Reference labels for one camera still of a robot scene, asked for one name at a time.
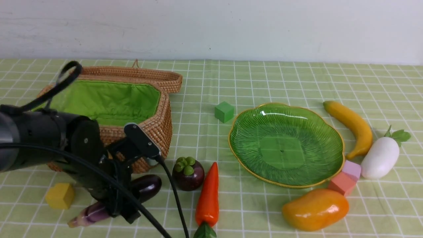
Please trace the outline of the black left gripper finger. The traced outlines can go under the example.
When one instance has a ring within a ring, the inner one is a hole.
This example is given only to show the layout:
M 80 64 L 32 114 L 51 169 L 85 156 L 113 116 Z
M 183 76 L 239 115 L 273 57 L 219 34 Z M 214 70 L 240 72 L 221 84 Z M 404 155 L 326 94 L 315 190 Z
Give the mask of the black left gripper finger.
M 129 223 L 134 223 L 141 214 L 138 207 L 134 206 L 132 202 L 126 198 L 123 199 L 120 215 Z
M 123 209 L 122 191 L 115 188 L 112 185 L 109 185 L 106 188 L 106 192 L 107 192 L 107 196 L 105 200 L 103 201 L 103 203 L 106 206 L 109 215 L 112 218 L 120 216 Z

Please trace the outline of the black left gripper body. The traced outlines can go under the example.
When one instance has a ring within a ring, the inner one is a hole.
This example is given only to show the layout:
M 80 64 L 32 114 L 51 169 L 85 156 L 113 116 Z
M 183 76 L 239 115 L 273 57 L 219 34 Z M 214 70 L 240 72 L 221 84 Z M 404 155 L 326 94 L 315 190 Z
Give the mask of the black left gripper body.
M 99 124 L 85 116 L 65 118 L 67 144 L 65 151 L 101 169 L 104 173 L 123 181 L 128 172 L 115 153 L 108 151 L 101 140 Z M 122 194 L 109 182 L 86 166 L 68 161 L 61 165 L 96 200 L 115 200 Z

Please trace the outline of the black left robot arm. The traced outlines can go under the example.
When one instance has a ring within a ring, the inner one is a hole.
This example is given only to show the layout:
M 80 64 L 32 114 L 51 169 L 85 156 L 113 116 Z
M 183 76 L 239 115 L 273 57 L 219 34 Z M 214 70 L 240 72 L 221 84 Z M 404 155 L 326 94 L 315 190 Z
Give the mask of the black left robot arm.
M 106 208 L 111 217 L 121 216 L 133 223 L 140 213 L 121 192 L 86 166 L 44 150 L 45 147 L 65 151 L 101 169 L 114 179 L 129 185 L 129 173 L 118 175 L 119 163 L 109 160 L 101 140 L 99 124 L 83 115 L 38 109 L 19 115 L 1 112 L 1 143 L 24 143 L 33 148 L 1 149 L 1 171 L 13 171 L 52 163 L 60 171 L 84 187 Z

